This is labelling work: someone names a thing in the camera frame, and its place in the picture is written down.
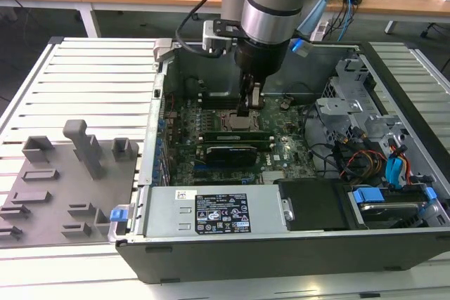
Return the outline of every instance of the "electronic equipment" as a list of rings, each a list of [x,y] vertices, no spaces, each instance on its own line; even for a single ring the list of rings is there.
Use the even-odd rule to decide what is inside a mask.
[[[141,281],[405,270],[450,250],[450,85],[420,52],[289,52],[246,119],[232,53],[154,52],[138,188],[108,234]]]

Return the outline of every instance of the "silver metal bracket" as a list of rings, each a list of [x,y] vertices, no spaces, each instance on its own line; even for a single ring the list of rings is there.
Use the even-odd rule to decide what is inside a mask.
[[[203,23],[203,44],[205,51],[213,52],[217,50],[230,51],[233,44],[231,37],[220,37],[214,31],[214,21],[206,20]]]
[[[153,57],[157,63],[173,56],[173,44],[170,38],[161,38],[155,41],[155,47],[153,47]]]

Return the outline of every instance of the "floor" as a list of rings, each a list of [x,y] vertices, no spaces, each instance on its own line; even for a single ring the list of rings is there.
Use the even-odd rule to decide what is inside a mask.
[[[14,97],[22,81],[28,75],[50,36],[85,37],[83,24],[76,19],[76,11],[15,9],[18,20],[0,20],[0,114],[8,101]],[[158,38],[173,37],[177,25],[184,18],[182,13],[137,13],[115,11],[97,12],[103,37]],[[199,21],[190,20],[184,35],[189,39],[200,39],[201,20],[213,15],[199,15]],[[349,27],[346,41],[392,41],[405,42],[419,48],[437,68],[441,68],[450,57],[450,25],[442,25],[440,32],[430,30],[426,39],[420,33],[427,23],[401,22],[394,34],[386,35],[387,24],[381,21],[356,20]],[[339,32],[331,39],[337,39]],[[450,78],[450,66],[444,74]]]

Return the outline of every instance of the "connector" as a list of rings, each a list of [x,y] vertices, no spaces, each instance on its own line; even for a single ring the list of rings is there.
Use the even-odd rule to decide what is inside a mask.
[[[361,140],[367,138],[367,134],[359,127],[354,126],[352,129],[352,134],[356,138],[360,138]]]
[[[390,147],[396,147],[396,146],[397,146],[397,144],[395,143],[395,139],[393,139],[393,138],[388,138],[388,139],[387,139],[387,144],[388,144]]]
[[[404,144],[402,144],[392,152],[392,154],[389,156],[389,158],[398,157],[407,150],[408,150],[408,147],[406,147]]]

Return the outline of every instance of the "power supply label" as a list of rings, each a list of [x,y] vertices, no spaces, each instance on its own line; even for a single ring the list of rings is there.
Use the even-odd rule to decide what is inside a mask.
[[[247,194],[196,195],[195,231],[199,235],[252,232]]]

